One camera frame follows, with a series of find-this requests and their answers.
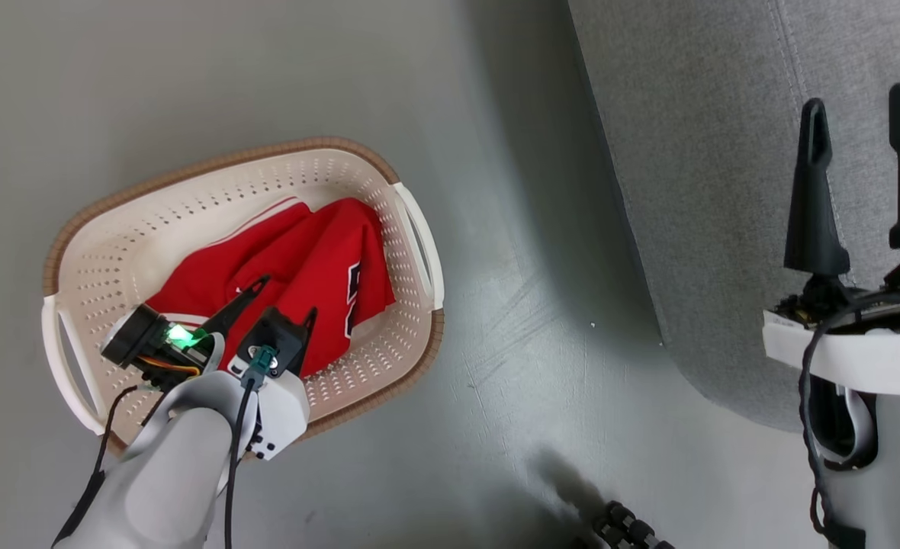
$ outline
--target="basket rim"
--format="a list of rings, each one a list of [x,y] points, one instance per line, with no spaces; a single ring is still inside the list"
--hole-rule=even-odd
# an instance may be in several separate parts
[[[144,197],[146,194],[159,191],[161,188],[170,187],[170,185],[182,183],[182,181],[186,181],[189,178],[198,177],[203,174],[235,166],[237,164],[252,162],[254,160],[269,159],[269,157],[282,156],[282,154],[303,153],[306,152],[306,150],[315,149],[337,149],[342,150],[342,152],[345,153],[355,154],[355,156],[360,157],[360,159],[369,163],[370,166],[376,168],[389,185],[399,183],[399,177],[397,176],[397,173],[395,173],[395,170],[393,170],[390,164],[388,164],[386,160],[383,160],[379,154],[368,149],[367,146],[363,146],[361,143],[346,138],[339,138],[339,136],[313,136],[313,138],[289,140],[289,142],[277,143],[277,145],[260,146],[255,149],[240,150],[240,152],[224,154],[224,156],[215,156],[212,159],[202,160],[179,170],[171,171],[158,177],[151,178],[143,183],[133,185],[133,187],[125,188],[125,190],[115,192],[115,194],[112,194],[110,197],[102,198],[100,201],[87,206],[71,218],[70,221],[63,226],[60,232],[57,233],[56,239],[50,247],[50,253],[47,255],[47,260],[44,263],[44,296],[52,296],[59,292],[60,262],[63,260],[63,254],[66,252],[67,246],[69,246],[70,241],[73,240],[73,237],[76,236],[77,232],[79,232],[84,225],[87,225],[87,223],[90,223],[95,219],[95,217],[111,211],[122,204],[133,201],[133,199]],[[429,371],[430,366],[436,361],[436,355],[439,353],[440,345],[443,341],[443,326],[443,309],[433,310],[429,340],[426,342],[426,347],[423,349],[423,355],[422,357],[419,357],[416,364],[413,365],[404,376],[397,379],[397,381],[388,384],[383,389],[376,390],[372,395],[359,400],[357,403],[349,404],[349,406],[343,407],[343,409],[336,410],[334,413],[330,413],[308,423],[307,431],[299,438],[299,441],[307,440],[307,438],[323,433],[332,427],[337,427],[369,410],[376,409],[376,407],[386,403],[388,400],[393,399],[401,393],[406,392],[406,390],[415,385],[419,378]],[[108,448],[111,449],[113,454],[120,456],[124,453],[125,449],[128,448],[128,445],[112,431],[111,437],[109,437],[108,440]]]

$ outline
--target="white plastic basket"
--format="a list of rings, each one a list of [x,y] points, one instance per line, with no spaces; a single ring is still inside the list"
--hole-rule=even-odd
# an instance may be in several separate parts
[[[106,330],[154,295],[186,255],[266,206],[299,197],[311,209],[342,197],[374,208],[397,302],[356,327],[352,347],[304,380],[315,435],[379,406],[432,365],[443,334],[443,275],[423,213],[395,171],[350,140],[313,138],[224,156],[105,198],[57,237],[44,272],[43,339],[57,388],[77,419],[104,433],[108,406],[140,382],[98,352]],[[88,404],[64,351],[76,359]],[[112,449],[130,444],[159,393],[126,397]]]

